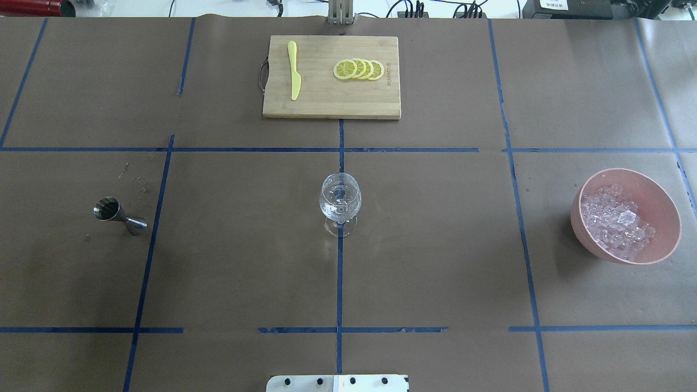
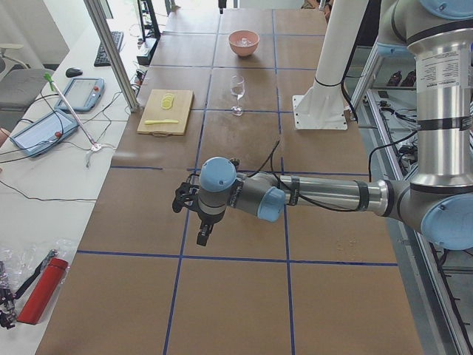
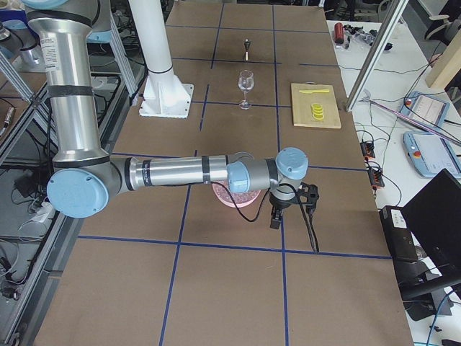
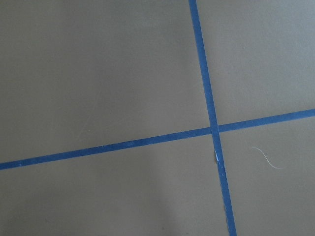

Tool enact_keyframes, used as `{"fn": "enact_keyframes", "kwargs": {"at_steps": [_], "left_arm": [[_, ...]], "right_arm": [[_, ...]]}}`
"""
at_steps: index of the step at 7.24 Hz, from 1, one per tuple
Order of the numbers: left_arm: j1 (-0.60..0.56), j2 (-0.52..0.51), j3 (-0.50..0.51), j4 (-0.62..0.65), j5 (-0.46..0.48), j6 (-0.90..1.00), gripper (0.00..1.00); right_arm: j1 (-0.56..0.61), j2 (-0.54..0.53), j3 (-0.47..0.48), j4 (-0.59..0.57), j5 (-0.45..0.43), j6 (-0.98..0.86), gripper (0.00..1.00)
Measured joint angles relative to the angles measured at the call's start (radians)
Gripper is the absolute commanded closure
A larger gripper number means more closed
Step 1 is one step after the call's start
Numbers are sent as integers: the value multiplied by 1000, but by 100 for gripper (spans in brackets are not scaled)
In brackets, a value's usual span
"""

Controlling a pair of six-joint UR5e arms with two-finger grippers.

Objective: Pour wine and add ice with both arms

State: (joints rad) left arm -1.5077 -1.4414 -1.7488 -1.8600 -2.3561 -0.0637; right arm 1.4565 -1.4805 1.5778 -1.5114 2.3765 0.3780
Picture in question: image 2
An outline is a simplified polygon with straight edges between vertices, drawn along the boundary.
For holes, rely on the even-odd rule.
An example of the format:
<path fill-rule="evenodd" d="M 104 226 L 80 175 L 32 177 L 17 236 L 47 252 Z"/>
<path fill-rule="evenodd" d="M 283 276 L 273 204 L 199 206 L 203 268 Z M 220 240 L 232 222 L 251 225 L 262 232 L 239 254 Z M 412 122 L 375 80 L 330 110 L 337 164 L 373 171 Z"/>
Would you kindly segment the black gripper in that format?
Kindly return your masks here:
<path fill-rule="evenodd" d="M 199 216 L 199 219 L 201 220 L 200 228 L 197 233 L 198 246 L 207 245 L 208 239 L 213 231 L 214 224 L 220 222 L 221 219 L 223 219 L 225 210 L 225 207 L 210 209 L 203 209 L 201 207 L 198 207 L 197 214 Z"/>

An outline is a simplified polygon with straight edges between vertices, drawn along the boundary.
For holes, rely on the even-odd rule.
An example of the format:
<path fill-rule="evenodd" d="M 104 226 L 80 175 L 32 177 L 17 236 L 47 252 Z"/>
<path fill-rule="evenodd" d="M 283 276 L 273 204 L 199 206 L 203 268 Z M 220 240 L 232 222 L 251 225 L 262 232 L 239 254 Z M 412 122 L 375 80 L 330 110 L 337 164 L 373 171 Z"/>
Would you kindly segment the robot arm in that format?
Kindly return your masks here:
<path fill-rule="evenodd" d="M 191 197 L 204 246 L 233 207 L 276 221 L 285 206 L 373 212 L 401 221 L 448 250 L 472 247 L 472 3 L 383 1 L 376 44 L 415 58 L 418 169 L 410 180 L 333 180 L 239 173 L 227 158 L 207 160 Z"/>

